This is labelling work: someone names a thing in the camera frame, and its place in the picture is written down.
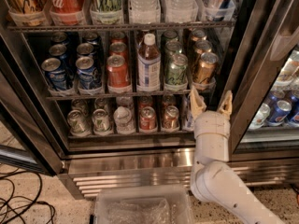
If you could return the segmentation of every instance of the white robotic arm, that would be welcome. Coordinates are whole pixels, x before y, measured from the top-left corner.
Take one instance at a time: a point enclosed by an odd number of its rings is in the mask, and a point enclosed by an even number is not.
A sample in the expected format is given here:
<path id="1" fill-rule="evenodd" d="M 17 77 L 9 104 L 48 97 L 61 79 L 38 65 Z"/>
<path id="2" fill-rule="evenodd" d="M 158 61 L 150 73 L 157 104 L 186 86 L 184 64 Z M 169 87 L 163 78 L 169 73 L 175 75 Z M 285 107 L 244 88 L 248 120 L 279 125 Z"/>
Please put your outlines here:
<path id="1" fill-rule="evenodd" d="M 191 92 L 192 115 L 195 119 L 196 148 L 191 174 L 191 190 L 202 202 L 214 202 L 247 224 L 282 224 L 247 188 L 225 163 L 229 160 L 228 138 L 232 94 L 228 92 L 217 112 L 207 111 L 203 97 Z"/>

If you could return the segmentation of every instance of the bottle cap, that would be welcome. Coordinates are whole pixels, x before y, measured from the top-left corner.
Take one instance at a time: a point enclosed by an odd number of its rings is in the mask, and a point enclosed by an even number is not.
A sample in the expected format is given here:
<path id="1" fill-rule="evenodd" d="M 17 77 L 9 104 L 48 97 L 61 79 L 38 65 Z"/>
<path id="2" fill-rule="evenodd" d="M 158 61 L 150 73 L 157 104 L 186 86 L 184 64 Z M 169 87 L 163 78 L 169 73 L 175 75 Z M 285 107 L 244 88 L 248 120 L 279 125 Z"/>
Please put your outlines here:
<path id="1" fill-rule="evenodd" d="M 148 46 L 152 46 L 156 43 L 154 34 L 145 34 L 144 43 Z"/>

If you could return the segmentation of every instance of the bottle label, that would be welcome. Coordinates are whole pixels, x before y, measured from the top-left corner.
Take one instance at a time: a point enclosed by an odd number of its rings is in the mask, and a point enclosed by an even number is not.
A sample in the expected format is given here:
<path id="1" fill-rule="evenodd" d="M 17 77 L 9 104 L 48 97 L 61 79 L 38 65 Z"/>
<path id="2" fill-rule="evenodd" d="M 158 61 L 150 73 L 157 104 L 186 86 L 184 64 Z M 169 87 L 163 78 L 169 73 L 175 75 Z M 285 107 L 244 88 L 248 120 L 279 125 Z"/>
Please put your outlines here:
<path id="1" fill-rule="evenodd" d="M 146 60 L 138 55 L 139 84 L 143 87 L 155 87 L 160 85 L 161 56 Z"/>

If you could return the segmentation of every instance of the speckled floor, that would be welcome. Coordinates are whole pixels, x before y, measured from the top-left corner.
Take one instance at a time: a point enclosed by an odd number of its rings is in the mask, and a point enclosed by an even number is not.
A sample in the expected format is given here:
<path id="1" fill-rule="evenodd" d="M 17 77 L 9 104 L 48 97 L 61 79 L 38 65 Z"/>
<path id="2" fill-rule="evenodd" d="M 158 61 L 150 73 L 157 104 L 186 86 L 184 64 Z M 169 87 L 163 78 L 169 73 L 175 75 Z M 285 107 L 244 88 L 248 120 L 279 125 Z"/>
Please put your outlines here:
<path id="1" fill-rule="evenodd" d="M 8 146 L 18 146 L 18 142 L 11 134 L 0 124 L 0 143 Z M 0 173 L 10 173 L 16 168 L 0 165 Z M 44 201 L 56 210 L 54 217 L 55 224 L 84 224 L 89 223 L 90 215 L 93 213 L 94 202 L 86 200 L 75 200 L 65 189 L 64 185 L 57 177 L 42 175 L 42 190 L 38 201 Z M 14 196 L 25 196 L 34 199 L 39 190 L 39 179 L 37 175 L 23 173 L 9 178 L 15 186 Z M 13 191 L 12 184 L 8 181 L 0 182 L 0 198 L 8 199 Z M 289 186 L 258 187 L 253 190 L 256 197 L 285 223 L 299 224 L 299 207 L 296 202 L 296 195 Z M 195 223 L 204 224 L 233 224 L 241 223 L 236 217 L 224 210 L 221 206 L 214 203 L 200 203 L 193 196 L 190 197 Z M 14 199 L 12 207 L 24 205 L 24 201 Z M 6 209 L 1 208 L 3 202 L 0 200 L 0 223 Z M 12 214 L 6 217 L 6 220 L 12 217 Z M 23 220 L 28 224 L 43 224 L 50 219 L 50 210 L 46 205 L 33 205 L 23 215 Z M 9 223 L 24 223 L 20 218 L 15 218 Z"/>

